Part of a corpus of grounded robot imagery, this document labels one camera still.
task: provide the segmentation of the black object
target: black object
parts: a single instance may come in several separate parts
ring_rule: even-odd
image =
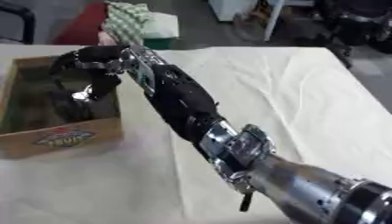
[[[0,1],[0,11],[14,14],[18,17],[21,17],[24,22],[22,39],[12,39],[12,38],[8,38],[8,39],[21,42],[26,45],[32,45],[34,42],[34,31],[35,31],[34,14],[24,6],[20,6],[14,3],[6,3],[2,1]]]
[[[240,206],[240,212],[245,213],[249,210],[250,204],[252,203],[252,196],[253,196],[252,192],[245,193],[243,195],[242,203]]]
[[[330,49],[346,67],[353,46],[362,46],[379,35],[389,19],[390,0],[316,0],[315,8],[324,19],[329,36],[298,38],[300,46],[324,46]]]
[[[56,113],[66,122],[74,123],[93,119],[93,113],[89,102],[76,101],[73,93],[62,81],[62,76],[75,70],[82,70],[91,83],[91,94],[89,100],[99,101],[105,95],[111,93],[121,80],[116,75],[108,75],[106,69],[80,69],[75,66],[76,61],[93,62],[118,60],[120,56],[120,46],[90,46],[77,52],[68,52],[58,57],[49,71],[50,78],[57,87],[57,91],[51,92],[49,97],[55,107]]]
[[[67,123],[77,123],[93,119],[90,107],[72,98],[72,92],[67,90],[59,90],[49,93],[57,115],[64,119]]]

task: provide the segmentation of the table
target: table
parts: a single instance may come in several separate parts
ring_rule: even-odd
[[[0,45],[11,59],[76,46]],[[392,118],[324,48],[222,47],[159,52],[199,81],[238,129],[259,125],[278,154],[392,186]],[[17,224],[289,221],[257,194],[248,213],[196,150],[122,77],[124,139],[25,160],[0,160],[0,222]]]

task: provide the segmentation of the cardboard box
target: cardboard box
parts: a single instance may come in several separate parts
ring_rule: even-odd
[[[66,123],[48,93],[58,90],[48,76],[54,58],[15,59],[0,98],[0,153],[27,158],[123,136],[116,91],[91,104],[93,120]],[[83,71],[67,72],[66,88],[81,91],[88,84]]]

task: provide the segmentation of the robotic hand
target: robotic hand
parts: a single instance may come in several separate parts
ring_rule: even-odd
[[[52,66],[51,76],[71,68],[87,69],[93,77],[84,91],[72,94],[76,102],[97,101],[119,84],[94,82],[94,74],[116,77],[128,73],[173,130],[245,195],[242,211],[248,209],[251,195],[257,191],[297,223],[392,223],[392,189],[284,160],[275,154],[274,144],[263,131],[249,124],[237,132],[219,115],[213,98],[201,85],[150,49],[83,48],[60,56]]]

